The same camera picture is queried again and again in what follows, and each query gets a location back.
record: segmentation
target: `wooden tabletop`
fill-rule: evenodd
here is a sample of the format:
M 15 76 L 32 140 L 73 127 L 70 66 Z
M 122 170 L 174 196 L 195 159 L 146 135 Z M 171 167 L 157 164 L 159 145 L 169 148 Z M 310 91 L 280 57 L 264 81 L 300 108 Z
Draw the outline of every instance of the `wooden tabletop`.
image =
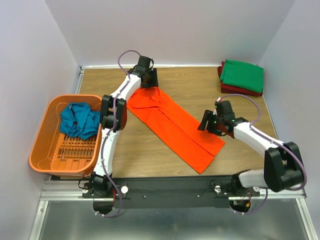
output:
M 189 114 L 201 121 L 206 109 L 215 108 L 220 92 L 216 67 L 158 68 L 159 87 Z M 124 81 L 120 69 L 86 69 L 80 94 L 110 95 Z M 252 97 L 260 106 L 262 118 L 255 126 L 276 137 L 263 97 Z M 256 107 L 240 96 L 229 97 L 236 117 L 249 121 L 258 116 Z M 261 169 L 263 158 L 245 143 L 222 137 L 224 147 L 202 175 L 230 175 L 247 169 Z M 164 177 L 199 175 L 144 123 L 128 111 L 125 129 L 116 144 L 113 157 L 113 177 Z

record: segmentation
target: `green cloth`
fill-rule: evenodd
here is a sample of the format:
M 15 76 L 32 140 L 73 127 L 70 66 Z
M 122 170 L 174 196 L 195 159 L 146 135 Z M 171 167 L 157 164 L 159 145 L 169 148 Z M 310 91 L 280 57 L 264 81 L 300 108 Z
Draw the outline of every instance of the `green cloth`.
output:
M 223 84 L 260 94 L 264 87 L 264 69 L 250 63 L 227 59 L 220 80 Z

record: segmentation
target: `red cloth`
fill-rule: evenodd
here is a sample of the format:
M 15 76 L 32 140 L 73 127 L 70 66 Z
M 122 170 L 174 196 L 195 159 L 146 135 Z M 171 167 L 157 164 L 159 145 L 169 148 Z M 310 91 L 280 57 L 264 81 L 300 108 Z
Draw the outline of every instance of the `red cloth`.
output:
M 200 123 L 158 87 L 137 89 L 127 107 L 198 173 L 225 144 L 218 136 L 199 131 Z
M 221 77 L 222 71 L 224 70 L 225 62 L 221 62 L 221 67 L 219 66 L 217 71 L 218 71 L 218 76 L 219 78 Z M 257 93 L 254 91 L 250 91 L 238 86 L 231 86 L 224 84 L 222 81 L 220 81 L 220 87 L 221 87 L 221 93 L 223 94 L 245 94 L 245 95 L 251 95 L 251 96 L 256 96 L 260 97 L 262 96 L 263 92 Z

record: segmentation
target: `orange plastic basket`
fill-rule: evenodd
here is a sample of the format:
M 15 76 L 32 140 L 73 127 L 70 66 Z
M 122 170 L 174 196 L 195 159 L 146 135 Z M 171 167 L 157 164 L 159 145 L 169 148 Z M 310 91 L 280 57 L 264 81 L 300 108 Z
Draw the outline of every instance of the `orange plastic basket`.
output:
M 56 176 L 89 176 L 97 163 L 101 144 L 98 134 L 82 140 L 60 132 L 60 113 L 70 103 L 87 103 L 100 111 L 102 99 L 96 95 L 61 95 L 53 99 L 45 112 L 31 155 L 30 166 L 41 173 Z

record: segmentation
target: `blue cloth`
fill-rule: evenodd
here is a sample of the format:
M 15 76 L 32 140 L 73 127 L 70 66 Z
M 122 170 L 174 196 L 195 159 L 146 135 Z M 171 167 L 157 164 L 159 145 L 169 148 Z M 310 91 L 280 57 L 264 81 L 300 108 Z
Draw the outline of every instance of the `blue cloth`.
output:
M 61 112 L 60 132 L 83 140 L 97 135 L 100 112 L 92 111 L 85 102 L 70 103 Z

